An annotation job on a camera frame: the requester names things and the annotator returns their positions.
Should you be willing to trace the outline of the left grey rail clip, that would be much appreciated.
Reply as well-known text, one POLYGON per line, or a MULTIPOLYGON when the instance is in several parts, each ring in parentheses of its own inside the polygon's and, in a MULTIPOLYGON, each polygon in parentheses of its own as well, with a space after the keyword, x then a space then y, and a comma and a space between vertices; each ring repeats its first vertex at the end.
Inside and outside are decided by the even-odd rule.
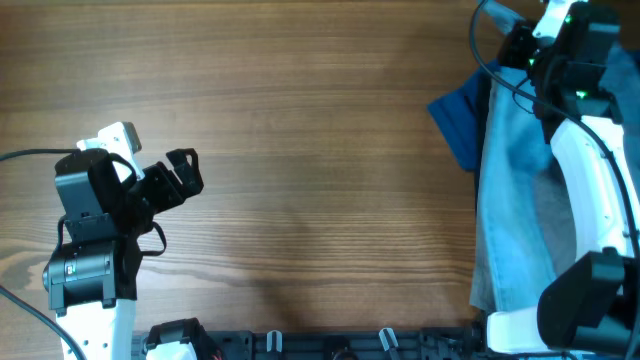
POLYGON ((283 334, 279 330, 271 330, 266 335, 266 352, 281 354, 283 352, 283 334))

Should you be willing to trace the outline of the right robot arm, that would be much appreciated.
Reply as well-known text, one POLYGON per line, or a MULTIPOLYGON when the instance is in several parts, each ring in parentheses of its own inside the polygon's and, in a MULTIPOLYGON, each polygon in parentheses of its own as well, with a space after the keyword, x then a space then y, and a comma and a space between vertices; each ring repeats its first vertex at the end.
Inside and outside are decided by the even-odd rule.
POLYGON ((576 259, 535 306, 488 317, 486 344, 497 354, 639 354, 639 202, 623 116, 601 84, 619 31, 607 6, 550 1, 539 21, 517 23, 500 51, 500 63, 533 85, 534 113, 568 190, 576 259))

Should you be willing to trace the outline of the grey trousers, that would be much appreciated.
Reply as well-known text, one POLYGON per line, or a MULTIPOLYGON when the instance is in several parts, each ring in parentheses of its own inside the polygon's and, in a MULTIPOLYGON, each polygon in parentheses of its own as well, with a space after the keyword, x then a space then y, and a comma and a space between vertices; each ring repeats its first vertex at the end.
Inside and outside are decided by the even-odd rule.
POLYGON ((470 303, 487 312, 538 303, 576 257, 564 179, 557 169, 479 176, 470 303))

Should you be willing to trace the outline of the grey rail clip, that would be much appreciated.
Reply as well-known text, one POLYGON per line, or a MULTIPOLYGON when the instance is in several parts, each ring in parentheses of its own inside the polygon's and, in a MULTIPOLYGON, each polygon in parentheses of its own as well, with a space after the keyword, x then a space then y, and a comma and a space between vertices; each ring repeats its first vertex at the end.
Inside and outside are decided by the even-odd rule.
POLYGON ((399 344, 394 330, 390 327, 385 327, 379 331, 378 335, 383 350, 387 353, 389 359, 400 360, 400 355, 398 353, 399 344))
POLYGON ((283 334, 279 330, 271 330, 266 335, 266 352, 281 354, 283 352, 283 334))

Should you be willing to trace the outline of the dark blue t-shirt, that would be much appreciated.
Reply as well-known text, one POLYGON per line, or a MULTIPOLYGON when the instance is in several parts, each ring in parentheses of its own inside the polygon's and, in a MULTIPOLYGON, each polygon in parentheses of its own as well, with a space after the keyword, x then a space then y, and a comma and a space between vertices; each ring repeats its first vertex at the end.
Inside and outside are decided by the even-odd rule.
POLYGON ((426 106, 461 169, 477 173, 489 116, 493 79, 479 68, 461 87, 426 106))

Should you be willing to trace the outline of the light blue denim jeans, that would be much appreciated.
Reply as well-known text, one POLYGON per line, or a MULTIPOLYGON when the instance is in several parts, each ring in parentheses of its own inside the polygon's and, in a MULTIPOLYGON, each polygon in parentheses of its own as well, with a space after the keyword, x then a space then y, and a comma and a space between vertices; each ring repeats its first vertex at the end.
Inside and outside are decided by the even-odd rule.
POLYGON ((562 170, 531 101, 492 82, 479 168, 470 302, 488 313, 537 304, 576 260, 562 170))

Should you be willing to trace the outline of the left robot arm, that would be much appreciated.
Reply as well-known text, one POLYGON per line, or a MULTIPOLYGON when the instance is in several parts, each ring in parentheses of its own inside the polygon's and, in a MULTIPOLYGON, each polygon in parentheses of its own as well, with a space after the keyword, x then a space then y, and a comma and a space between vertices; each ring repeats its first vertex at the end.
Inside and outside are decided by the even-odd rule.
POLYGON ((161 228, 155 215, 182 205, 204 188, 192 148, 167 153, 141 175, 133 164, 104 149, 76 150, 55 166, 65 209, 59 243, 43 272, 50 310, 63 329, 69 359, 128 359, 136 316, 136 277, 156 251, 138 239, 161 228), (130 169, 120 178, 115 166, 130 169))

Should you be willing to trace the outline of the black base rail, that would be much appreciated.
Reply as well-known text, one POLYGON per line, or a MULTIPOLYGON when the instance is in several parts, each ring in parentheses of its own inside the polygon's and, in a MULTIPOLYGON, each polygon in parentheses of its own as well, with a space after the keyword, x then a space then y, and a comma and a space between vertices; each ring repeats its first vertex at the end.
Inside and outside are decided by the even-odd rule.
MULTIPOLYGON (((239 360, 387 360, 378 331, 284 333, 283 352, 266 352, 266 334, 250 331, 210 331, 225 359, 239 360)), ((486 350, 484 336, 474 328, 435 327, 395 331, 403 360, 475 359, 486 350)))

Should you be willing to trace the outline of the right grey rail clip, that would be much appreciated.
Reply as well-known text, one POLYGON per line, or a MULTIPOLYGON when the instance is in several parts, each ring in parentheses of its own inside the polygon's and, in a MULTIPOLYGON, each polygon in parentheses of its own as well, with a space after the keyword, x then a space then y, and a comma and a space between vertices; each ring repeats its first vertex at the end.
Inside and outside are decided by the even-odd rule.
POLYGON ((385 327, 379 331, 378 335, 383 350, 387 353, 389 359, 400 360, 400 355, 398 353, 399 344, 394 330, 390 327, 385 327))

